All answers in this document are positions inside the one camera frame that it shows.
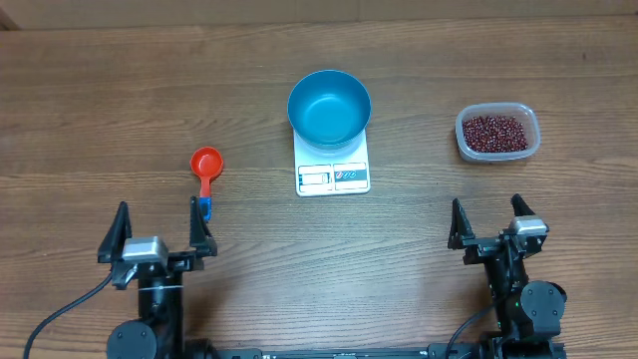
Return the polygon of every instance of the wooden table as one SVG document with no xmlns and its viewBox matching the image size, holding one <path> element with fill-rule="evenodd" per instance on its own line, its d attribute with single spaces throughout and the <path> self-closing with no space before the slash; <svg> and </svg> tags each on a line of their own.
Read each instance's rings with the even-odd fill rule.
<svg viewBox="0 0 638 359">
<path fill-rule="evenodd" d="M 189 336 L 269 350 L 447 341 L 489 301 L 482 268 L 446 248 L 452 199 L 494 235 L 520 192 L 552 229 L 526 266 L 569 294 L 570 358 L 636 356 L 635 16 L 18 32 L 0 46 L 0 358 L 107 274 L 96 251 L 121 200 L 135 235 L 186 248 L 202 146 L 226 167 L 219 257 L 186 276 Z M 286 100 L 325 68 L 372 95 L 368 194 L 295 194 Z M 536 110 L 540 150 L 464 163 L 457 113 L 500 101 Z M 136 303 L 104 290 L 32 357 L 104 358 Z"/>
</svg>

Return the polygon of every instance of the wire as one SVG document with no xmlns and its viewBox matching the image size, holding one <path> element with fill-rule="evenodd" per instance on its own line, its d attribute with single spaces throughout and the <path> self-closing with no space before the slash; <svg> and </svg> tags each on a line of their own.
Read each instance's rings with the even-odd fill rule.
<svg viewBox="0 0 638 359">
<path fill-rule="evenodd" d="M 38 334 L 40 334 L 42 329 L 44 329 L 44 327 L 47 326 L 47 324 L 51 323 L 52 321 L 54 321 L 60 315 L 68 312 L 69 310 L 75 308 L 79 304 L 84 303 L 87 299 L 89 299 L 92 296 L 96 295 L 100 290 L 104 289 L 104 287 L 106 287 L 107 284 L 109 284 L 111 279 L 113 279 L 113 274 L 111 272 L 109 272 L 109 275 L 105 278 L 105 280 L 102 281 L 102 283 L 98 284 L 97 287 L 93 288 L 90 292 L 88 292 L 87 294 L 85 294 L 85 295 L 81 296 L 80 298 L 74 300 L 73 302 L 65 305 L 62 308 L 60 308 L 55 313 L 49 315 L 49 317 L 47 319 L 43 320 L 42 323 L 40 323 L 40 325 L 38 325 L 36 327 L 36 329 L 33 331 L 33 333 L 31 333 L 31 335 L 29 336 L 29 339 L 27 340 L 27 344 L 24 346 L 24 354 L 22 355 L 22 358 L 23 359 L 29 359 L 29 353 L 31 352 L 31 346 L 33 346 L 33 341 L 36 339 L 36 336 L 38 336 Z"/>
<path fill-rule="evenodd" d="M 504 300 L 506 299 L 506 296 L 502 297 L 501 299 L 495 301 L 494 303 L 490 304 L 487 308 L 485 308 L 484 310 L 480 311 L 479 313 L 473 315 L 472 317 L 470 317 L 470 319 L 468 319 L 465 323 L 463 323 L 462 326 L 459 327 L 459 329 L 457 329 L 457 331 L 455 332 L 455 334 L 452 336 L 452 338 L 450 338 L 450 341 L 448 342 L 448 346 L 446 347 L 446 356 L 444 357 L 445 359 L 450 359 L 450 352 L 452 351 L 452 346 L 455 344 L 455 341 L 457 341 L 457 339 L 459 338 L 459 336 L 461 335 L 461 333 L 467 328 L 469 327 L 471 324 L 473 324 L 474 322 L 476 322 L 477 320 L 483 318 L 486 314 L 488 314 L 494 307 L 496 307 L 497 305 L 501 304 Z"/>
</svg>

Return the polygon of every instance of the red ladle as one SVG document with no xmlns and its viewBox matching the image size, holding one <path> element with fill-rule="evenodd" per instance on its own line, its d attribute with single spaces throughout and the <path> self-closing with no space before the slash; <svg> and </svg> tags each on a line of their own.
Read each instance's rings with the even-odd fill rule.
<svg viewBox="0 0 638 359">
<path fill-rule="evenodd" d="M 205 221 L 210 220 L 212 214 L 212 201 L 210 199 L 210 182 L 221 175 L 223 170 L 223 158 L 218 150 L 205 147 L 192 155 L 190 168 L 201 180 L 199 190 L 199 208 Z"/>
</svg>

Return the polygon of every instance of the transparent bowl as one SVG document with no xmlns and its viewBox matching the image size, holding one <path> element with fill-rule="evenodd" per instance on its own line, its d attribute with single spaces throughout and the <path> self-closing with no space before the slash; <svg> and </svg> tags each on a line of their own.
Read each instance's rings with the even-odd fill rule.
<svg viewBox="0 0 638 359">
<path fill-rule="evenodd" d="M 510 153 L 478 153 L 466 143 L 463 136 L 463 123 L 478 116 L 514 116 L 525 131 L 527 150 Z M 522 160 L 533 155 L 540 146 L 540 128 L 536 114 L 530 107 L 519 103 L 491 103 L 466 107 L 457 116 L 457 143 L 461 157 L 471 163 L 499 163 L 505 161 Z"/>
</svg>

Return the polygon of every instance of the red scoop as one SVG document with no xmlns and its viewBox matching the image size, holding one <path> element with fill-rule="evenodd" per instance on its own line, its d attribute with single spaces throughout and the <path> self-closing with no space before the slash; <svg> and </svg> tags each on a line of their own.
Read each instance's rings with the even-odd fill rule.
<svg viewBox="0 0 638 359">
<path fill-rule="evenodd" d="M 197 150 L 190 159 L 190 168 L 201 180 L 200 197 L 210 197 L 210 181 L 221 175 L 223 158 L 218 150 L 205 147 Z"/>
</svg>

